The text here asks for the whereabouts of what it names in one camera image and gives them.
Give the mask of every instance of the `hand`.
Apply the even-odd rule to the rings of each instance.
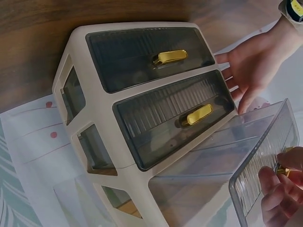
[[[264,198],[261,208],[264,224],[267,227],[283,227],[303,205],[303,148],[294,148],[278,155],[278,162],[292,170],[287,178],[276,175],[269,167],[259,171]]]
[[[230,63],[222,73],[229,89],[238,87],[232,91],[232,97],[235,101],[241,99],[240,114],[268,86],[282,62],[302,44],[302,37],[286,18],[281,17],[269,32],[216,56],[219,64]]]

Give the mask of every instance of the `drawer handle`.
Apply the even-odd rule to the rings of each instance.
[[[286,148],[285,149],[285,152],[288,152],[288,151],[290,151],[291,149],[293,149],[294,147],[289,147],[289,148]],[[290,172],[291,172],[291,169],[288,169],[288,168],[284,168],[284,167],[282,167],[281,165],[279,165],[278,164],[278,167],[277,167],[277,170],[276,170],[276,173],[277,174],[284,174],[285,176],[289,176],[289,174],[290,174]]]
[[[190,126],[196,124],[199,120],[207,117],[213,112],[213,107],[211,104],[207,104],[189,115],[181,122],[182,126]]]
[[[160,66],[160,65],[182,61],[187,57],[188,54],[185,50],[161,52],[156,56],[156,59],[153,61],[153,63],[156,66]]]

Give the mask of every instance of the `watch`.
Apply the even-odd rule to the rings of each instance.
[[[294,21],[303,21],[303,0],[287,0],[286,10]]]

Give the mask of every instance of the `wooden table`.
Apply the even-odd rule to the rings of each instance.
[[[220,50],[278,19],[277,0],[2,0],[0,112],[51,94],[72,30],[125,21],[190,21]]]

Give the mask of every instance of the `wrist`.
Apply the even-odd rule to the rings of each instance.
[[[276,25],[267,32],[268,46],[275,61],[282,63],[290,57],[301,45],[301,36],[295,27],[282,16]]]

